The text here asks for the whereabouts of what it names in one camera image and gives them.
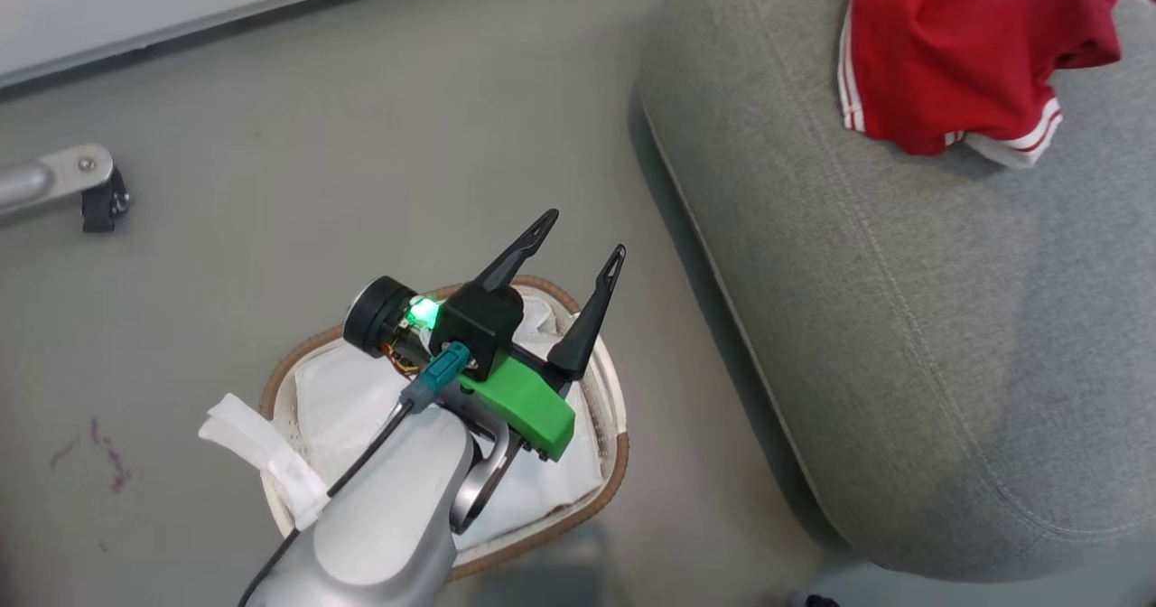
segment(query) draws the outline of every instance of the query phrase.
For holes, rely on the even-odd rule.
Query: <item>green bracket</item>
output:
[[[475,382],[465,373],[462,387],[477,393],[529,446],[557,461],[575,435],[575,410],[532,369],[506,357],[490,378]]]

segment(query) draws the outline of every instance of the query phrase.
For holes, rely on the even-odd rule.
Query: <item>gray fabric upholstery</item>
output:
[[[1156,23],[1055,76],[1031,171],[840,126],[846,0],[670,0],[640,94],[824,512],[999,582],[1154,536]]]

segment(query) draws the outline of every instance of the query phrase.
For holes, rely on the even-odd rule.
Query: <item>silver furniture leg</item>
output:
[[[84,232],[111,232],[131,197],[108,149],[84,145],[0,168],[0,216],[81,192]]]

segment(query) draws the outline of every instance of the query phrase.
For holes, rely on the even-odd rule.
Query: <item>gray floor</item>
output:
[[[546,207],[562,221],[527,273],[585,295],[630,250],[603,331],[630,469],[588,525],[440,604],[770,606],[808,585],[837,555],[792,511],[773,419],[629,129],[661,1],[347,0],[7,94],[0,158],[103,142],[140,202],[111,236],[82,236],[75,202],[0,224],[0,604],[236,600],[276,530],[255,475],[195,437],[203,410],[255,404],[369,279],[457,282]],[[1121,569],[1038,591],[1156,593]],[[851,607],[979,604],[865,565],[817,583]]]

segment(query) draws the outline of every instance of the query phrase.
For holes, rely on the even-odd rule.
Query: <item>cable connector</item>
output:
[[[430,360],[430,364],[417,372],[417,378],[409,382],[406,390],[401,390],[398,405],[412,402],[412,413],[425,410],[425,406],[433,404],[438,393],[458,378],[459,373],[469,365],[469,349],[466,345],[453,342],[442,348],[442,353]]]

